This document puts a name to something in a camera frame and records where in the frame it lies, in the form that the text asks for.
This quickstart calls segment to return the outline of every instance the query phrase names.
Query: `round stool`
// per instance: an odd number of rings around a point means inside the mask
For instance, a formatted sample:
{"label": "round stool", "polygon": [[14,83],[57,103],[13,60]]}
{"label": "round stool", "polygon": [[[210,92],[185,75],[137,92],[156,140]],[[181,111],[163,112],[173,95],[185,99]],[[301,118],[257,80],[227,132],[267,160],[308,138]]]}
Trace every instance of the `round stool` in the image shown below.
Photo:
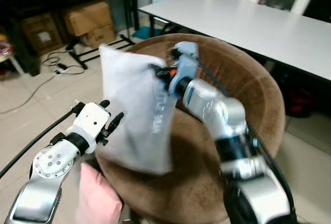
{"label": "round stool", "polygon": [[[201,63],[231,96],[242,102],[248,122],[275,156],[284,130],[283,98],[270,74],[252,57],[222,41],[191,34],[151,38],[128,52],[170,61],[169,49],[181,41],[198,44]],[[197,77],[215,86],[201,69]],[[214,141],[200,121],[186,113],[181,104],[177,107],[171,131],[171,173],[147,175],[123,168],[98,154],[97,160],[120,197],[143,218],[156,223],[220,223],[227,213]]]}

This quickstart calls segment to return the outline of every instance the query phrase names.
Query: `screw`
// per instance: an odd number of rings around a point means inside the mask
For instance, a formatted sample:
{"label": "screw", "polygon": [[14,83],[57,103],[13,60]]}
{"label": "screw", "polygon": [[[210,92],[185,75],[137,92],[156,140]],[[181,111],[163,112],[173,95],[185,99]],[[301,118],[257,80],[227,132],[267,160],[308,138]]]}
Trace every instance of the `screw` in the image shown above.
{"label": "screw", "polygon": [[258,147],[258,140],[256,138],[253,139],[253,146]]}

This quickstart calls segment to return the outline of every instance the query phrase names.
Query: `black cable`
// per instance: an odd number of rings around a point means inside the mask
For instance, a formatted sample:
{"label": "black cable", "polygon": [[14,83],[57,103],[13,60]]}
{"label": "black cable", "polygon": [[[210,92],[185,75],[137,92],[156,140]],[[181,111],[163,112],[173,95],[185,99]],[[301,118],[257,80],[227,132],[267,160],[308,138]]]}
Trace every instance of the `black cable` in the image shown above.
{"label": "black cable", "polygon": [[281,172],[281,169],[279,168],[279,166],[276,163],[275,159],[272,157],[272,155],[268,151],[267,147],[263,143],[261,137],[258,135],[255,128],[253,128],[249,124],[247,124],[247,125],[248,125],[249,129],[252,131],[252,133],[254,134],[254,136],[259,141],[259,146],[258,146],[259,152],[261,153],[263,151],[264,154],[267,156],[266,163],[271,168],[271,170],[275,174],[276,178],[278,179],[279,183],[281,184],[282,188],[284,189],[285,194],[287,195],[287,198],[288,198],[288,201],[289,201],[291,212],[295,213],[294,199],[293,199],[293,196],[292,196],[291,188],[290,188],[288,182],[285,180],[285,177],[284,177],[283,173]]}
{"label": "black cable", "polygon": [[0,179],[8,172],[8,170],[34,145],[36,144],[46,133],[48,133],[50,130],[52,130],[54,127],[56,127],[58,124],[60,124],[62,121],[64,121],[66,118],[68,118],[72,113],[74,112],[74,108],[71,109],[68,113],[63,115],[61,118],[59,118],[56,122],[54,122],[52,125],[47,127],[44,131],[42,131],[40,134],[38,134],[37,137],[35,137],[23,150],[18,153],[15,158],[9,162],[8,165],[6,165],[3,170],[0,172]]}
{"label": "black cable", "polygon": [[67,67],[67,69],[72,68],[72,67],[82,68],[83,71],[81,71],[81,72],[75,72],[75,73],[61,72],[61,75],[79,75],[79,74],[83,74],[85,72],[84,68],[82,66],[79,66],[79,65],[70,65],[70,66]]}
{"label": "black cable", "polygon": [[204,72],[213,80],[214,83],[216,83],[216,85],[219,87],[221,92],[227,97],[230,96],[227,90],[224,88],[224,86],[214,77],[214,75],[203,64],[201,64],[199,59],[191,56],[191,54],[183,53],[183,52],[181,53],[188,56],[190,59],[194,60],[195,62],[197,62],[199,64],[199,67],[204,70]]}
{"label": "black cable", "polygon": [[[41,63],[43,66],[46,66],[49,68],[49,71],[50,73],[56,73],[58,70],[55,69],[55,70],[52,70],[52,68],[54,67],[57,67],[58,64],[60,63],[60,60],[61,58],[58,57],[58,56],[53,56],[51,57],[51,55],[53,54],[57,54],[57,53],[67,53],[68,51],[61,51],[61,52],[51,52],[47,55],[47,58]],[[67,72],[60,72],[58,71],[59,73],[58,74],[61,74],[61,75],[80,75],[80,74],[83,74],[85,72],[85,69],[80,66],[80,65],[70,65],[67,67],[68,68],[71,68],[71,67],[79,67],[79,68],[82,68],[83,71],[81,72],[77,72],[77,73],[67,73]]]}
{"label": "black cable", "polygon": [[4,111],[4,112],[0,112],[0,114],[6,114],[6,113],[9,113],[10,111],[13,111],[13,110],[15,110],[15,109],[18,109],[18,108],[24,106],[25,104],[27,104],[27,103],[32,99],[32,97],[37,93],[37,91],[40,89],[40,87],[42,87],[44,84],[46,84],[46,83],[48,83],[49,81],[51,81],[53,78],[54,78],[54,76],[52,76],[50,79],[47,79],[47,80],[44,81],[42,84],[40,84],[40,85],[39,85],[39,86],[38,86],[38,87],[32,92],[32,94],[29,96],[29,98],[28,98],[25,102],[23,102],[21,105],[15,107],[15,108],[12,108],[12,109],[8,109],[8,110],[6,110],[6,111]]}
{"label": "black cable", "polygon": [[[227,90],[224,88],[224,86],[212,75],[212,73],[205,66],[203,66],[201,64],[199,59],[193,57],[191,54],[183,53],[183,52],[181,52],[181,53],[188,56],[192,60],[198,62],[201,69],[203,69],[205,71],[205,73],[217,84],[217,86],[220,88],[222,93],[227,97],[230,96],[229,93],[227,92]],[[257,148],[258,148],[260,153],[262,153],[262,151],[263,151],[263,153],[266,155],[265,160],[266,160],[268,166],[270,167],[270,169],[275,174],[275,176],[278,179],[279,183],[281,184],[282,188],[284,189],[285,194],[287,195],[287,198],[288,198],[288,201],[289,201],[291,212],[295,214],[294,200],[293,200],[293,196],[292,196],[292,193],[291,193],[291,188],[290,188],[288,182],[286,181],[284,175],[282,174],[278,164],[275,162],[275,159],[269,153],[269,151],[266,148],[265,144],[263,143],[261,137],[258,135],[257,131],[251,125],[249,125],[248,123],[247,123],[247,126],[252,131],[253,135],[257,138],[257,140],[259,142],[259,146]]]}

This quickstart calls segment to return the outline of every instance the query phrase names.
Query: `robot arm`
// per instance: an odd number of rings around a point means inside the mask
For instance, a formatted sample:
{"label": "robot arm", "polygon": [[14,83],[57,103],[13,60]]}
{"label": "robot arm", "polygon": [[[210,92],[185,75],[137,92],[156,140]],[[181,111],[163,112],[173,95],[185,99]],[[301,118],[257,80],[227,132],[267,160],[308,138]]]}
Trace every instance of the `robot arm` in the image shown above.
{"label": "robot arm", "polygon": [[97,143],[118,126],[124,116],[119,114],[106,129],[110,114],[104,109],[109,104],[86,104],[66,131],[58,134],[52,145],[41,150],[33,160],[32,174],[20,190],[5,224],[52,223],[61,197],[61,184],[75,161],[85,153],[92,153]]}
{"label": "robot arm", "polygon": [[175,67],[151,68],[169,94],[182,99],[213,137],[221,161],[220,173],[226,181],[223,199],[231,223],[296,223],[288,195],[251,136],[244,106],[195,79],[198,57],[195,43],[181,42],[174,48]]}

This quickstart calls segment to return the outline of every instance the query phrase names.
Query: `white plastic bag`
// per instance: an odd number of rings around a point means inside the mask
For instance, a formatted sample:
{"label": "white plastic bag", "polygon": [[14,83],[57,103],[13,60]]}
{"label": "white plastic bag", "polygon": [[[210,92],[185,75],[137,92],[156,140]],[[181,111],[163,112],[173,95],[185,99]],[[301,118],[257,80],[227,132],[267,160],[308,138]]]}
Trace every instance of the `white plastic bag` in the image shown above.
{"label": "white plastic bag", "polygon": [[107,109],[113,117],[124,112],[109,143],[99,147],[100,155],[136,171],[171,171],[170,125],[176,100],[148,67],[164,67],[165,62],[106,46],[100,46],[99,52],[103,98],[110,101]]}

